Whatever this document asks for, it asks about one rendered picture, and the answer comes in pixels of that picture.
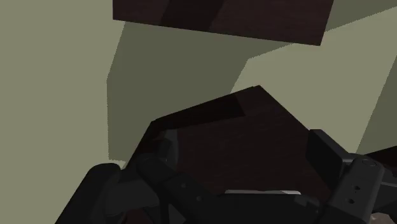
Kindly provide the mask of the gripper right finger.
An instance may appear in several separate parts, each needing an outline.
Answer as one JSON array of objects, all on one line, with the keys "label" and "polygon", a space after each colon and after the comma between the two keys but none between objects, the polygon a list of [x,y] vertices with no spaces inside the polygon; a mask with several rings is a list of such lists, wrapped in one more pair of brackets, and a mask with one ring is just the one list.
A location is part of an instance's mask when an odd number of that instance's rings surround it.
[{"label": "gripper right finger", "polygon": [[309,130],[305,157],[331,190],[316,224],[370,224],[376,213],[397,224],[397,175],[392,170],[347,152],[321,129]]}]

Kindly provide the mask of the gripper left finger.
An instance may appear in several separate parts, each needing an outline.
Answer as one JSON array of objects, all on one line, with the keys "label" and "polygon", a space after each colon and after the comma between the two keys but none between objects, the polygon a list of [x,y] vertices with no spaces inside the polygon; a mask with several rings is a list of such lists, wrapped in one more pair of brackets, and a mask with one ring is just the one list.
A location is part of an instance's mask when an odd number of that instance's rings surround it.
[{"label": "gripper left finger", "polygon": [[128,169],[93,166],[55,224],[127,224],[131,210],[147,208],[153,224],[210,223],[217,198],[188,175],[176,173],[178,132],[166,130]]}]

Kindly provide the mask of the dark brown wooden table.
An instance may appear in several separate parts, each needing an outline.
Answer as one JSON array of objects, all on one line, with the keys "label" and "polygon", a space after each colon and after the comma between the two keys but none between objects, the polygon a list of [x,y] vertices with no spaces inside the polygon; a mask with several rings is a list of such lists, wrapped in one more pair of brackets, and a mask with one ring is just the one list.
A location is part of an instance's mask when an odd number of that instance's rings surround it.
[{"label": "dark brown wooden table", "polygon": [[262,87],[249,87],[153,120],[136,155],[172,144],[176,169],[219,194],[296,190],[325,200],[356,158],[309,130]]}]

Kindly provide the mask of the dark brown robot stand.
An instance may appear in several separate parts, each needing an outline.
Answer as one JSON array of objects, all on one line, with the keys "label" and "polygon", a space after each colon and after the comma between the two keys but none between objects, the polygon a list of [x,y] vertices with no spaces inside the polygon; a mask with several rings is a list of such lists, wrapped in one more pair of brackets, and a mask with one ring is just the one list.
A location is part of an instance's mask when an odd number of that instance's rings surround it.
[{"label": "dark brown robot stand", "polygon": [[334,0],[112,0],[113,19],[319,46]]}]

